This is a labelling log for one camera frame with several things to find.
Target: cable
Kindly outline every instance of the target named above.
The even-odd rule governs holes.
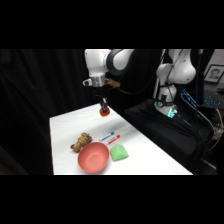
[[[199,53],[199,61],[198,61],[198,67],[197,67],[198,70],[200,69],[200,66],[201,66],[201,56],[202,56],[202,54]],[[198,74],[196,74],[196,102],[198,102]],[[196,129],[197,129],[197,132],[199,132],[199,129],[198,129],[198,116],[196,116]]]
[[[195,111],[192,107],[189,107],[189,109],[190,109],[190,111],[191,111],[194,115],[197,116],[196,111]],[[199,117],[199,119],[200,119],[203,123],[207,124],[207,120],[205,121],[205,120],[203,120],[201,117]],[[205,145],[205,143],[204,143],[204,139],[203,139],[203,137],[202,137],[202,135],[201,135],[201,133],[200,133],[199,130],[198,130],[198,134],[200,135],[201,140],[202,140],[202,143],[203,143],[203,145],[204,145],[205,147],[206,147],[206,145],[209,145],[209,143],[211,143],[211,140],[212,140],[212,139],[208,138],[208,141],[206,142],[206,145]]]
[[[136,60],[136,58],[138,57],[138,54],[139,54],[139,52],[137,51],[137,52],[136,52],[136,55],[134,56],[134,57],[135,57],[134,60]],[[123,74],[123,75],[120,77],[120,79],[118,79],[118,82],[121,82],[121,80],[125,77],[125,75],[127,75],[127,72],[126,72],[125,74]]]
[[[178,130],[178,129],[174,129],[174,128],[171,128],[171,127],[168,126],[168,125],[165,125],[164,122],[161,122],[161,119],[159,119],[159,118],[154,117],[153,119],[154,119],[154,120],[157,120],[157,121],[158,121],[157,123],[160,123],[162,126],[167,127],[167,128],[169,128],[169,129],[171,129],[171,130],[174,130],[175,132],[179,132],[179,133],[181,133],[181,134],[183,134],[183,135],[185,135],[185,136],[191,137],[191,138],[193,138],[193,139],[196,140],[196,141],[201,140],[200,138],[197,138],[197,137],[193,136],[193,135],[190,134],[190,133],[186,133],[186,132],[184,132],[184,131],[181,131],[181,130]]]
[[[219,118],[220,118],[220,121],[221,121],[221,129],[222,129],[222,133],[223,133],[223,129],[224,129],[224,127],[223,127],[222,116],[221,116],[220,111],[219,111],[218,109],[216,109],[216,111],[217,111],[218,114],[219,114]],[[212,150],[218,145],[218,143],[219,143],[219,141],[220,141],[221,138],[222,138],[222,135],[221,135],[221,137],[217,140],[217,142],[215,143],[215,145],[214,145],[211,149],[208,150],[209,152],[212,151]]]
[[[174,103],[173,95],[171,94],[171,91],[170,91],[170,86],[168,86],[168,89],[169,89],[169,92],[170,92],[170,96],[172,98],[172,103]]]
[[[202,114],[200,111],[198,111],[198,110],[196,110],[189,102],[187,102],[184,98],[183,98],[183,94],[181,93],[181,98],[183,99],[183,101],[185,102],[185,103],[187,103],[191,108],[193,108],[195,111],[197,111],[197,113],[199,113],[210,125],[211,125],[211,127],[212,127],[212,130],[214,131],[214,134],[215,134],[215,128],[214,128],[214,126],[213,126],[213,124],[211,123],[211,121],[207,118],[207,117],[205,117],[205,115],[204,114]]]
[[[165,57],[165,54],[166,54],[166,51],[164,52],[164,54],[163,54],[163,56],[162,56],[162,58],[161,58],[161,60],[160,60],[160,63],[163,61],[163,59],[164,59],[164,57]],[[122,92],[122,93],[127,94],[127,95],[136,96],[136,95],[138,95],[138,94],[144,92],[144,91],[148,88],[148,86],[150,85],[150,83],[151,83],[151,81],[153,80],[153,78],[154,78],[155,75],[152,76],[152,78],[150,79],[150,81],[149,81],[149,83],[146,85],[146,87],[145,87],[143,90],[141,90],[141,91],[139,91],[139,92],[137,92],[137,93],[128,93],[128,92],[125,92],[124,90],[122,90],[122,89],[120,89],[120,88],[116,88],[116,89],[119,90],[119,91]]]
[[[220,124],[218,123],[216,126],[215,126],[215,130],[216,132],[219,131],[221,128],[220,128]]]
[[[192,127],[191,124],[189,124],[186,120],[184,120],[179,114],[177,115],[178,117],[180,117],[182,119],[182,121],[184,121],[188,126]],[[200,135],[200,140],[202,141],[202,144],[204,145],[204,147],[206,147],[205,143],[204,143],[204,140],[203,140],[203,137],[200,133],[200,131],[198,131],[198,134]]]
[[[166,54],[166,52],[168,52],[168,49],[163,49],[163,51],[162,51],[162,57],[163,57],[163,55]],[[152,96],[152,99],[154,99],[154,100],[156,100],[156,97],[157,97],[157,95],[158,95],[158,87],[159,87],[159,83],[160,83],[160,80],[159,80],[159,78],[157,77],[157,79],[156,79],[156,85],[155,85],[154,92],[153,92],[153,96]]]
[[[198,71],[198,70],[197,70],[197,72],[199,72],[199,73],[201,73],[201,74],[203,74],[205,76],[205,73],[204,72],[201,72],[201,71]]]

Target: table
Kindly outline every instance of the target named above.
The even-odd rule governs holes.
[[[86,175],[77,163],[78,154],[70,148],[81,133],[86,132],[98,142],[99,138],[115,132],[121,138],[108,146],[123,145],[129,158],[113,162],[109,159],[101,175],[192,175],[110,108],[108,117],[99,114],[94,105],[50,119],[53,168],[55,175]]]
[[[178,108],[181,117],[190,122],[188,109]],[[195,121],[191,120],[192,126],[189,127],[178,116],[170,119],[156,111],[153,100],[146,100],[126,110],[125,119],[191,172],[206,150],[201,140],[192,138],[197,136]],[[210,126],[199,119],[198,127],[203,141],[206,141],[211,131]]]

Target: brown stuffed toy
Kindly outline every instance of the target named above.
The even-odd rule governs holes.
[[[92,137],[89,134],[82,133],[81,137],[78,139],[78,142],[71,146],[74,152],[79,153],[80,150],[89,144],[92,141]]]

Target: marker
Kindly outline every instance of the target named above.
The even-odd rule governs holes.
[[[110,136],[114,135],[114,132],[111,132],[110,134],[108,134],[107,136],[100,138],[99,141],[102,142],[104,140],[106,140],[107,138],[109,138]]]
[[[111,140],[109,140],[108,142],[106,142],[106,145],[110,145],[112,142],[116,141],[117,139],[119,139],[121,136],[118,135],[117,137],[112,138]]]

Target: red marker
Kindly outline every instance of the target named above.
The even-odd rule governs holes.
[[[117,137],[112,138],[111,140],[109,140],[108,142],[106,142],[106,145],[110,145],[112,142],[116,141],[117,139],[119,139],[121,136],[118,135]]]

